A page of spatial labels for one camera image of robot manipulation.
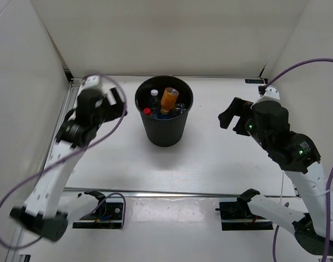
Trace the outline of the red label clear bottle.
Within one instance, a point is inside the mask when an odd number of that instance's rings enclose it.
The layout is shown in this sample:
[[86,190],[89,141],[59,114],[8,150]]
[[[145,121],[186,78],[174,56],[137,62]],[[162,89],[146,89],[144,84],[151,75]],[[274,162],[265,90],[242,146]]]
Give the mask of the red label clear bottle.
[[147,116],[152,116],[152,110],[150,108],[144,108],[143,113]]

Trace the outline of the tall clear blue-label bottle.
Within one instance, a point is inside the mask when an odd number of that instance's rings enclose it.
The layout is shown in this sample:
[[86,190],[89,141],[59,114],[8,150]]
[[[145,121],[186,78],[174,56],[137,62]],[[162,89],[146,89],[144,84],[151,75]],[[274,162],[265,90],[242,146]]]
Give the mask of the tall clear blue-label bottle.
[[151,95],[151,110],[155,112],[156,110],[158,110],[159,106],[158,90],[152,89],[150,91],[150,95]]

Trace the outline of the short blue-label water bottle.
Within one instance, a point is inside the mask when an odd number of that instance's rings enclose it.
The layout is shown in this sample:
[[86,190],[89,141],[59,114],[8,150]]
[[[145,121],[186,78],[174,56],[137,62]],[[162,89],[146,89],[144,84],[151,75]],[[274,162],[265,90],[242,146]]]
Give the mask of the short blue-label water bottle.
[[175,115],[173,112],[169,111],[167,114],[163,114],[160,111],[159,112],[153,112],[152,113],[152,117],[155,119],[159,119],[159,120],[169,120],[169,119],[173,119],[176,118],[177,115]]

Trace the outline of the orange juice bottle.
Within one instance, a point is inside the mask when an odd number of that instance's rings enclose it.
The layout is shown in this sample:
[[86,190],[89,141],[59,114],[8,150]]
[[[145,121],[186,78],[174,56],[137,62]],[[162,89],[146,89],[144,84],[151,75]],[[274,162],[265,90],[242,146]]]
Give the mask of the orange juice bottle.
[[167,87],[164,90],[161,102],[160,102],[160,112],[163,115],[167,115],[169,111],[175,106],[175,103],[178,99],[179,92],[178,90]]

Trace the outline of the black cap Pepsi bottle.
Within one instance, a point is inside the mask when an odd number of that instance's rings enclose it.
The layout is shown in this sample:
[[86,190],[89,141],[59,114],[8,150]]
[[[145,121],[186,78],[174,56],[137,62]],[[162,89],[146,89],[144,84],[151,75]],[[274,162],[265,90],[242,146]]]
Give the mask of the black cap Pepsi bottle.
[[187,111],[187,108],[184,103],[176,103],[172,108],[171,112],[175,117],[184,114]]

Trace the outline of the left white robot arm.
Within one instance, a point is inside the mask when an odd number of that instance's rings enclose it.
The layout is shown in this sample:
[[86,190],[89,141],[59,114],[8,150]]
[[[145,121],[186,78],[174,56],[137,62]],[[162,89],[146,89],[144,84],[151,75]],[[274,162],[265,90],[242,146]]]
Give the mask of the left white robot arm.
[[41,239],[57,242],[68,225],[91,215],[106,213],[107,197],[98,191],[86,191],[66,204],[60,204],[62,192],[85,152],[108,138],[96,139],[102,124],[122,121],[127,114],[127,99],[122,87],[106,75],[83,78],[75,105],[64,117],[55,136],[52,159],[38,175],[33,192],[10,217]]

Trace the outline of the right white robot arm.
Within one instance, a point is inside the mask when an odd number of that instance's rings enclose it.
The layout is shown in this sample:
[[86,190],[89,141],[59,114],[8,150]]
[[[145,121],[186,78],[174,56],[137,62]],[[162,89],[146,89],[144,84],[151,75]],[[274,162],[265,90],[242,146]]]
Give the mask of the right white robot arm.
[[289,112],[280,104],[278,90],[259,87],[260,98],[249,102],[235,97],[218,115],[227,129],[239,117],[234,132],[252,137],[292,181],[307,212],[280,205],[255,189],[248,189],[232,203],[228,215],[263,217],[290,232],[308,253],[333,256],[333,193],[314,142],[290,130]]

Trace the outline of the black ribbed plastic bin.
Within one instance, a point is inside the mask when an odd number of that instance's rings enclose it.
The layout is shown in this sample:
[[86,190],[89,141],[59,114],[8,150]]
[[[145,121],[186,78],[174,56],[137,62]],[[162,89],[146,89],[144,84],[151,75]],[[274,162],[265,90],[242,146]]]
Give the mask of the black ribbed plastic bin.
[[[159,112],[160,102],[167,87],[178,90],[179,96],[176,103],[184,103],[187,111],[169,120],[159,120],[145,115],[143,109],[151,108],[150,91],[152,89],[158,90],[159,106],[156,112]],[[138,87],[135,92],[134,101],[150,142],[159,147],[169,147],[180,141],[185,129],[188,113],[193,105],[193,92],[186,82],[174,76],[154,76],[144,81]]]

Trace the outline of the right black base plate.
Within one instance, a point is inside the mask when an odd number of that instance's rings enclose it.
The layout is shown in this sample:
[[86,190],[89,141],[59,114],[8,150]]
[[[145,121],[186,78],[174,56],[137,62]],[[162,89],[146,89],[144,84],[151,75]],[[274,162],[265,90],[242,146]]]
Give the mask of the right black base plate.
[[261,216],[248,213],[237,202],[219,202],[215,209],[221,218],[222,231],[272,230],[272,222]]

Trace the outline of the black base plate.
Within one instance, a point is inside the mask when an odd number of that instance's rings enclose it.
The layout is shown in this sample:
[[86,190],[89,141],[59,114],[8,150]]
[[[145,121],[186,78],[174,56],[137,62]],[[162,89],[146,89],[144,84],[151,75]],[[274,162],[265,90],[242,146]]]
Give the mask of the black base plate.
[[221,218],[222,231],[272,230],[272,222],[261,216],[248,213],[237,202],[219,202],[215,209]]
[[123,229],[126,220],[126,199],[123,194],[109,195],[92,190],[84,192],[98,200],[98,208],[72,223],[73,229]]

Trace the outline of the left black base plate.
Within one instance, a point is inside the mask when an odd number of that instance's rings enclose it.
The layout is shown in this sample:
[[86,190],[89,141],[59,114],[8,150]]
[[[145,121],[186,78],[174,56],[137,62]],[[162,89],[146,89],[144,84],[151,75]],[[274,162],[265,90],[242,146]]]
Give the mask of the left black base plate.
[[92,190],[84,192],[98,200],[98,208],[72,223],[73,229],[123,229],[126,220],[126,199],[123,194],[109,195]]

